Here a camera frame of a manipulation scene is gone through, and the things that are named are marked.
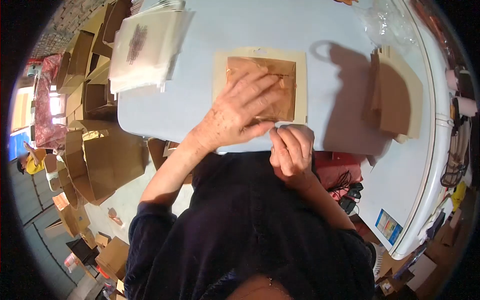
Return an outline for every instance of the brick wall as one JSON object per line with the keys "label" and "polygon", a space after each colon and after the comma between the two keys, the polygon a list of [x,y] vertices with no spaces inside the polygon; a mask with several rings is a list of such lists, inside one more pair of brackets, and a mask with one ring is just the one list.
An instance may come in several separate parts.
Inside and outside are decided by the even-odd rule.
{"label": "brick wall", "polygon": [[73,38],[102,4],[108,0],[65,0],[35,46],[31,58],[63,53]]}

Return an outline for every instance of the stack of plastic bags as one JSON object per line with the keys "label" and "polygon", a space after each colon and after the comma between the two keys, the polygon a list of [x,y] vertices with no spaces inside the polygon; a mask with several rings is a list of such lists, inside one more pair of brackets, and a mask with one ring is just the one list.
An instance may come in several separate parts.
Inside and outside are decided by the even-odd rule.
{"label": "stack of plastic bags", "polygon": [[195,12],[185,1],[162,0],[123,20],[115,35],[110,63],[110,92],[142,86],[164,90]]}

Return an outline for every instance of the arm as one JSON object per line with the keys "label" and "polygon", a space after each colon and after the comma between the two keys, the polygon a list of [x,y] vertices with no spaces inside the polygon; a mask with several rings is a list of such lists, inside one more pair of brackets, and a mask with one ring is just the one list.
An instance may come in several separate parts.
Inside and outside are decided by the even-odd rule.
{"label": "arm", "polygon": [[332,227],[355,230],[355,226],[345,211],[330,196],[318,179],[315,176],[313,177],[310,188],[299,191],[304,201]]}
{"label": "arm", "polygon": [[40,162],[40,160],[35,155],[35,149],[32,148],[26,141],[24,141],[24,147],[28,152],[30,152],[30,155],[33,158],[33,163],[35,164],[35,166],[38,166],[38,163]]}
{"label": "arm", "polygon": [[332,227],[355,229],[348,215],[323,188],[312,172],[313,133],[307,127],[270,130],[270,163],[285,184],[298,191],[302,199]]}
{"label": "arm", "polygon": [[187,175],[209,152],[220,146],[245,143],[275,126],[271,121],[249,126],[255,115],[282,96],[279,91],[267,90],[278,77],[266,74],[266,69],[236,74],[204,119],[158,169],[140,201],[171,206]]}

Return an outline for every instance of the red patterned cloth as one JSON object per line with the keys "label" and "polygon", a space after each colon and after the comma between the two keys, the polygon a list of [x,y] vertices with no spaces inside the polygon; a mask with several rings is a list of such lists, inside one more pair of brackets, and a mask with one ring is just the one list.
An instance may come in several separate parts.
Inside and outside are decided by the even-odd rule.
{"label": "red patterned cloth", "polygon": [[61,54],[43,59],[42,72],[37,82],[35,98],[35,146],[37,148],[57,149],[65,141],[67,127],[52,123],[50,113],[50,85],[57,75]]}

